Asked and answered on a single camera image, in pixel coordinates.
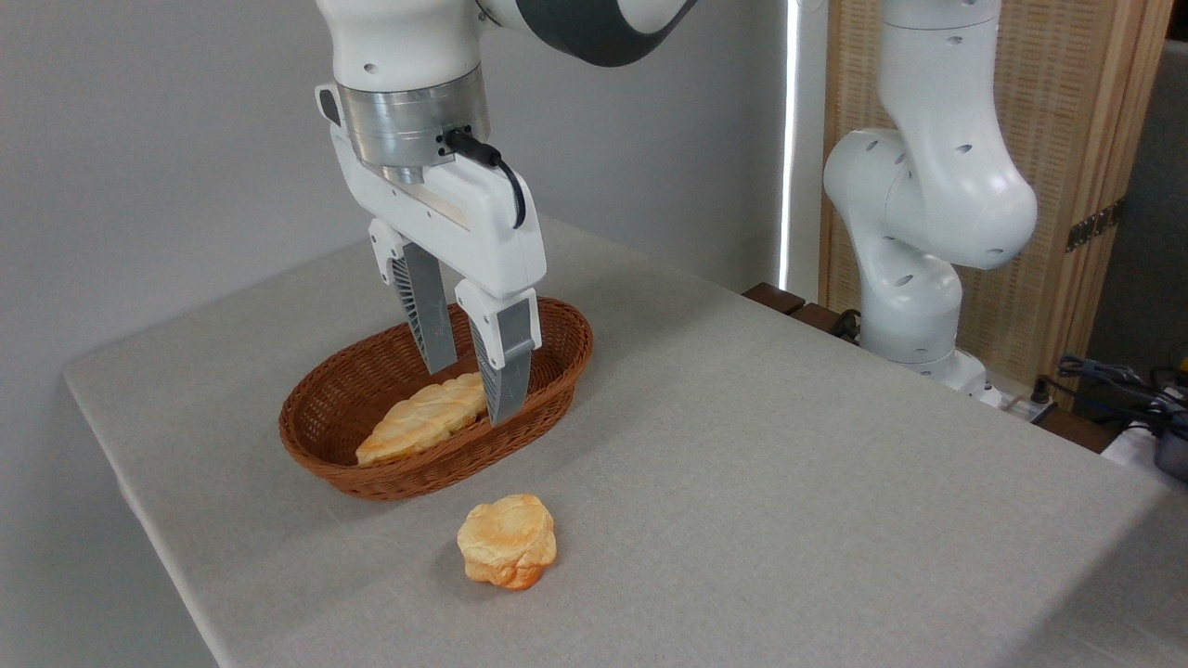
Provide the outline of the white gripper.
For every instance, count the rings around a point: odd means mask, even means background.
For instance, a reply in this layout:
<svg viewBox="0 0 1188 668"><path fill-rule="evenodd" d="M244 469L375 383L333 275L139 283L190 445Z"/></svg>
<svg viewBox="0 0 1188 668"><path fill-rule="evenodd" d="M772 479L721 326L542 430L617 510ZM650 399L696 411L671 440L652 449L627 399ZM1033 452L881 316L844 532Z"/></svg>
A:
<svg viewBox="0 0 1188 668"><path fill-rule="evenodd" d="M459 157L429 166L421 185L391 183L364 165L342 127L329 131L345 182L378 218L369 223L369 245L383 283L399 295L428 372L459 361L442 261L465 277L455 295L470 319L489 421L508 421L529 396L532 352L542 347L532 286L546 275L546 253L529 187L522 185L525 219L516 227L514 193L499 169Z"/></svg>

